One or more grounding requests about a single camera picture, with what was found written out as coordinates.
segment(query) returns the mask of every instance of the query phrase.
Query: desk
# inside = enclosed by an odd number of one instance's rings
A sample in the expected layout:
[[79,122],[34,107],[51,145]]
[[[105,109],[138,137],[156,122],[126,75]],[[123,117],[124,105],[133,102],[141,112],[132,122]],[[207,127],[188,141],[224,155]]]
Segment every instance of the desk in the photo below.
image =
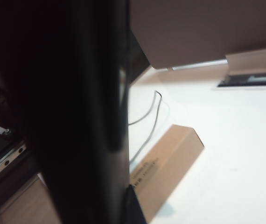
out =
[[[266,87],[217,89],[227,70],[151,68],[130,89],[129,122],[149,109],[154,90],[163,95],[153,138],[131,171],[171,124],[193,127],[205,145],[151,224],[266,223]],[[154,118],[155,108],[129,127],[131,158]]]

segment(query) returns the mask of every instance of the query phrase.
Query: white surface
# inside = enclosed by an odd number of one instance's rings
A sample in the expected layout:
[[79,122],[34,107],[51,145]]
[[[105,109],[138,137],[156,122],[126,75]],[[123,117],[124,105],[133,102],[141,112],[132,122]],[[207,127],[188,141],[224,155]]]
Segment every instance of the white surface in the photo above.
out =
[[[266,223],[266,87],[219,90],[227,70],[227,65],[150,69],[130,89],[129,122],[147,111],[154,90],[169,106],[161,104],[154,137],[136,163],[172,123],[193,127],[205,145],[151,224]],[[130,157],[147,138],[154,117],[155,110],[129,127]]]

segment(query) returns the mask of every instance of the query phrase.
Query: dark object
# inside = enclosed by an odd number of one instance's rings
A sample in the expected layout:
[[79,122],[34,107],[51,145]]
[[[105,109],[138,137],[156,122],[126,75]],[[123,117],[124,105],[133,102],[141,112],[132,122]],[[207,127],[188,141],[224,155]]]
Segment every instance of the dark object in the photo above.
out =
[[127,220],[128,29],[125,0],[0,0],[6,108],[63,223]]
[[227,76],[218,87],[230,87],[230,86],[265,86],[266,85],[266,73],[263,74],[247,74],[247,75],[234,75]]
[[129,43],[130,43],[130,54],[129,54],[129,63],[130,63],[130,76],[129,83],[131,84],[134,80],[137,79],[139,75],[142,74],[150,66],[147,57],[143,53],[139,43],[137,42],[134,34],[130,30],[129,32]]
[[126,192],[125,204],[125,222],[126,224],[147,224],[146,219],[142,213],[137,196],[132,185],[129,185]]
[[266,48],[264,0],[133,0],[131,25],[154,68]]

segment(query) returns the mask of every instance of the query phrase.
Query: black cable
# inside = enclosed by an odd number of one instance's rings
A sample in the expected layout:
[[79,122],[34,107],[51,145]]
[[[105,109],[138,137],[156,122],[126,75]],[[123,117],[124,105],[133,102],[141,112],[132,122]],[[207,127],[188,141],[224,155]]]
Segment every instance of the black cable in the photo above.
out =
[[154,126],[152,128],[152,131],[150,133],[150,135],[148,136],[147,140],[145,140],[145,142],[141,145],[141,147],[138,149],[137,153],[133,156],[133,158],[129,161],[129,164],[131,164],[135,159],[136,157],[139,155],[139,153],[142,151],[142,149],[144,148],[144,146],[146,146],[146,144],[150,141],[150,139],[152,138],[153,136],[153,133],[154,133],[154,130],[156,128],[156,125],[157,125],[157,120],[158,120],[158,114],[159,114],[159,109],[160,109],[160,105],[161,105],[161,102],[162,102],[162,95],[161,93],[159,93],[158,91],[155,91],[155,96],[156,96],[156,93],[158,93],[160,95],[160,100],[159,100],[159,103],[158,103],[158,107],[157,107],[157,113],[156,113],[156,118],[155,118],[155,122],[154,122]]

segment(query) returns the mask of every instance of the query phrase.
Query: gray cable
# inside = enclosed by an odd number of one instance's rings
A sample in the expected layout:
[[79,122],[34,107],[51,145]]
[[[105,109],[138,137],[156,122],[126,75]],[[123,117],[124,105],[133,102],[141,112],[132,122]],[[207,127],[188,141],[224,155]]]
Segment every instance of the gray cable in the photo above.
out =
[[136,121],[134,121],[134,122],[132,122],[132,123],[130,123],[130,124],[128,124],[128,125],[134,125],[134,124],[140,122],[141,120],[143,120],[147,115],[149,115],[149,113],[152,111],[153,106],[154,106],[154,104],[155,104],[156,93],[158,93],[158,92],[157,92],[157,91],[154,92],[154,98],[153,98],[153,101],[152,101],[152,105],[151,105],[150,109],[148,110],[148,112],[147,112],[145,115],[143,115],[141,118],[139,118],[138,120],[136,120]]
[[162,101],[162,95],[158,92],[158,91],[155,91],[155,96],[156,96],[156,93],[158,93],[160,95],[160,100],[159,100],[159,104],[158,104],[158,107],[157,107],[157,113],[156,113],[156,119],[155,119],[155,123],[154,123],[154,126],[152,128],[152,131],[150,133],[150,135],[148,136],[147,140],[145,140],[145,142],[141,145],[141,147],[138,149],[137,153],[133,156],[133,158],[129,161],[129,164],[131,164],[132,162],[134,162],[134,160],[136,159],[136,157],[139,155],[139,153],[143,150],[144,146],[146,146],[146,144],[150,141],[150,139],[152,138],[153,136],[153,133],[154,133],[154,130],[156,128],[156,125],[157,125],[157,120],[158,120],[158,114],[159,114],[159,109],[160,109],[160,105],[161,105],[161,101]]

